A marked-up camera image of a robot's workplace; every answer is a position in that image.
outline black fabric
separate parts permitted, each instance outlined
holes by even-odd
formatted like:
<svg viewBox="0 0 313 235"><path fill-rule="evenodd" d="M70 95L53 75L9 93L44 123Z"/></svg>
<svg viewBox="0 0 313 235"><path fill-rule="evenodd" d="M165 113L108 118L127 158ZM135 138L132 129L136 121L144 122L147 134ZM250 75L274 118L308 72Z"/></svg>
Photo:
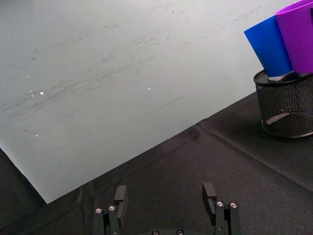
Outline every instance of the black fabric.
<svg viewBox="0 0 313 235"><path fill-rule="evenodd" d="M0 149L0 228L46 205Z"/></svg>
<svg viewBox="0 0 313 235"><path fill-rule="evenodd" d="M93 231L93 211L113 203L126 184L122 234L186 228L213 234L202 182L224 202L240 205L245 235L309 235L313 231L310 137L272 138L260 127L255 94L150 149L0 231L75 234Z"/></svg>

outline blue cup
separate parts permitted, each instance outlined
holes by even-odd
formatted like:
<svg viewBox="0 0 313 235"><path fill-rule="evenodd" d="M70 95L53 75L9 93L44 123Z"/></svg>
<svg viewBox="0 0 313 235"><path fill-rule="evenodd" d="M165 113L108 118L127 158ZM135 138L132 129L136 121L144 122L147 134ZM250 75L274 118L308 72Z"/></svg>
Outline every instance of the blue cup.
<svg viewBox="0 0 313 235"><path fill-rule="evenodd" d="M247 29L245 35L269 77L293 70L275 16Z"/></svg>

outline black mesh cup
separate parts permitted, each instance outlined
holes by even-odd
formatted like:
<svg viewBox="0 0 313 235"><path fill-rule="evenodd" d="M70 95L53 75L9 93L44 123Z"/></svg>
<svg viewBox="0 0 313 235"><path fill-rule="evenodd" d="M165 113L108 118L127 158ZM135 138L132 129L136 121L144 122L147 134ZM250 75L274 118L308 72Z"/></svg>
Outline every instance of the black mesh cup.
<svg viewBox="0 0 313 235"><path fill-rule="evenodd" d="M279 81L271 81L261 71L253 80L265 132L283 138L313 134L312 73L292 72Z"/></svg>

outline metal screw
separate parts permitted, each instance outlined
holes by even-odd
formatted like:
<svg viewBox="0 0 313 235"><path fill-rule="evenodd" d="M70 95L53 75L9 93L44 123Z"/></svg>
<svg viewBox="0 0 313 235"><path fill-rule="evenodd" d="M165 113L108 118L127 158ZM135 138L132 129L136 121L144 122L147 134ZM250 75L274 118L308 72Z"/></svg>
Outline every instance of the metal screw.
<svg viewBox="0 0 313 235"><path fill-rule="evenodd" d="M232 208L236 208L237 207L237 204L236 203L230 203L230 206L232 207Z"/></svg>
<svg viewBox="0 0 313 235"><path fill-rule="evenodd" d="M181 229L178 229L178 230L176 231L176 234L177 234L177 235L184 235L184 231L181 230Z"/></svg>
<svg viewBox="0 0 313 235"><path fill-rule="evenodd" d="M95 211L97 214L100 214L101 212L102 212L102 209L101 208L98 208L98 209L96 209L96 211Z"/></svg>
<svg viewBox="0 0 313 235"><path fill-rule="evenodd" d="M224 204L223 204L223 202L217 202L216 203L219 207L222 207Z"/></svg>

